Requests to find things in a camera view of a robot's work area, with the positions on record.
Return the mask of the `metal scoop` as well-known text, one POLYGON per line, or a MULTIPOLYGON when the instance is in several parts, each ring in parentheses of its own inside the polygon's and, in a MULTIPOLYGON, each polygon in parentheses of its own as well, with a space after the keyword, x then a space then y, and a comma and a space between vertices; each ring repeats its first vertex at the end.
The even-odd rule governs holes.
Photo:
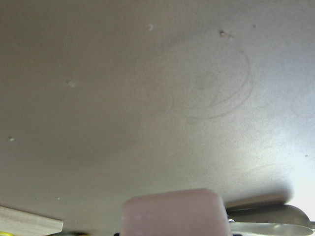
POLYGON ((315 223, 291 205, 270 205, 228 210, 234 236, 313 236, 315 223))

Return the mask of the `wooden cutting board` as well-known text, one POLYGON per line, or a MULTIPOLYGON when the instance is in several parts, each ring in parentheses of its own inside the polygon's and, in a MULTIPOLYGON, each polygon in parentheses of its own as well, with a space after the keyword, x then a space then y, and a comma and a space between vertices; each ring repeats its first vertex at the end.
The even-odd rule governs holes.
POLYGON ((61 220, 0 207, 1 236, 48 236, 60 233, 62 229, 61 220))

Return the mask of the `pink cup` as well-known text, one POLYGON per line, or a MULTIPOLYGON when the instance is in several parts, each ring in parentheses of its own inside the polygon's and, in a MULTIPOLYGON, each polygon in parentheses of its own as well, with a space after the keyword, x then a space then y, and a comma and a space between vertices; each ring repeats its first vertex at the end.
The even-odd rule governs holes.
POLYGON ((220 195, 209 189, 133 197, 122 207, 122 236, 230 236, 220 195))

